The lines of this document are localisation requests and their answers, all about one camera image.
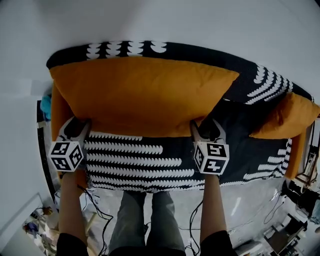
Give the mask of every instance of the person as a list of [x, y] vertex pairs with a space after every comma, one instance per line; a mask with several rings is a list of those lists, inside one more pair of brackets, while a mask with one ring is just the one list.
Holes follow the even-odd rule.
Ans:
[[[145, 192], [123, 192], [109, 243], [109, 255], [185, 256], [185, 246], [174, 217], [174, 202], [168, 192], [153, 194], [151, 229], [145, 244], [145, 197]], [[219, 179], [216, 175], [205, 175], [200, 226], [202, 256], [237, 255], [226, 231]], [[88, 255], [85, 225], [74, 172], [67, 172], [62, 178], [59, 231], [57, 256]]]
[[287, 196], [300, 209], [304, 209], [308, 219], [320, 225], [320, 196], [317, 192], [305, 189], [301, 192], [301, 187], [290, 181], [289, 186], [284, 181], [282, 184], [281, 196]]

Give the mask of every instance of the orange cushion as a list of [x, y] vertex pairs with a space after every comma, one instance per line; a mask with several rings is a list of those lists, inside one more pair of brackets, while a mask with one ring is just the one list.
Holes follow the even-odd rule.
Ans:
[[[53, 142], [57, 139], [60, 128], [73, 116], [74, 114], [72, 113], [68, 103], [61, 96], [57, 87], [53, 84], [51, 99], [51, 136]], [[75, 181], [85, 189], [88, 187], [86, 172], [84, 170], [78, 169], [75, 171]], [[79, 196], [83, 193], [80, 188], [77, 189], [77, 192]]]
[[292, 138], [290, 160], [288, 168], [285, 171], [285, 177], [294, 180], [298, 174], [299, 166], [304, 153], [307, 131], [304, 130], [298, 136]]
[[74, 115], [91, 119], [93, 131], [146, 137], [190, 136], [190, 120], [203, 120], [239, 76], [147, 57], [75, 62], [50, 73]]
[[320, 113], [320, 107], [305, 97], [288, 93], [250, 136], [258, 139], [293, 138], [303, 133]]

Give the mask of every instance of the leg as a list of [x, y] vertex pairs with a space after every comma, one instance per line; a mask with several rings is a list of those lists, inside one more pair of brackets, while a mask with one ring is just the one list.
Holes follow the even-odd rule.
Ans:
[[146, 246], [185, 251], [184, 242], [175, 219], [175, 205], [169, 192], [153, 194], [151, 231]]
[[281, 196], [288, 196], [288, 198], [290, 198], [290, 200], [292, 202], [294, 202], [296, 205], [298, 204], [298, 201], [299, 201], [299, 198], [300, 198], [300, 194], [297, 194], [296, 192], [290, 190], [287, 187], [286, 181], [284, 181], [283, 184], [282, 184], [282, 190], [281, 190], [281, 194], [280, 195]]
[[298, 185], [296, 185], [296, 183], [294, 183], [293, 181], [290, 182], [289, 184], [289, 189], [298, 193], [299, 195], [301, 195], [301, 187], [299, 187]]
[[109, 253], [119, 247], [145, 246], [144, 204], [146, 193], [124, 191], [116, 224], [111, 236]]
[[307, 189], [301, 195], [298, 201], [298, 206], [301, 208], [304, 208], [309, 213], [309, 217], [311, 217], [318, 198], [319, 198], [318, 193]]

